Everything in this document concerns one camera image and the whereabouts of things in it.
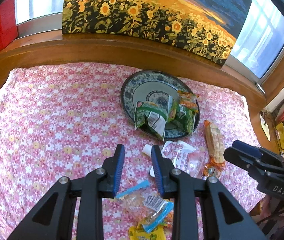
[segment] blue and white plate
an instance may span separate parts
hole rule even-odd
[[[167,109],[169,96],[178,100],[178,90],[192,93],[187,85],[170,74],[143,70],[129,76],[124,82],[121,89],[121,104],[127,116],[134,122],[134,112],[138,101],[152,101]],[[198,126],[199,121],[200,109],[195,117],[194,130]],[[155,137],[146,125],[143,125],[141,130]],[[168,123],[165,126],[165,140],[180,140],[186,136],[188,136],[187,133],[172,123]]]

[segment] wooden headboard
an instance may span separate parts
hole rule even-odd
[[[12,69],[70,62],[101,62],[154,69],[229,88],[246,97],[252,124],[266,105],[264,96],[244,76],[185,50],[135,37],[93,33],[62,35],[61,30],[14,40],[0,51],[0,88]],[[253,128],[256,134],[263,133],[258,122]]]

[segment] red box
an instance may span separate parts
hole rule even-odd
[[[15,22],[15,0],[4,0],[0,5],[0,50],[18,36]]]

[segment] pink floral bedsheet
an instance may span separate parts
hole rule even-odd
[[[152,181],[148,174],[151,161],[141,151],[145,144],[160,142],[135,131],[120,103],[121,86],[136,71],[139,69],[100,63],[11,71],[0,91],[0,239],[10,235],[58,178],[85,176],[113,155],[118,143],[125,146],[120,192],[145,179]],[[200,124],[184,141],[207,159],[203,125],[207,119],[219,126],[226,147],[236,139],[259,146],[243,96],[181,80],[202,97]],[[230,163],[226,166],[221,182],[249,211],[263,194],[247,172]],[[128,239],[129,227],[136,225],[110,199],[103,200],[103,221],[107,240]]]

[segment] sunflower painting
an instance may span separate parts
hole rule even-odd
[[[223,65],[252,0],[64,0],[62,30],[139,37]]]

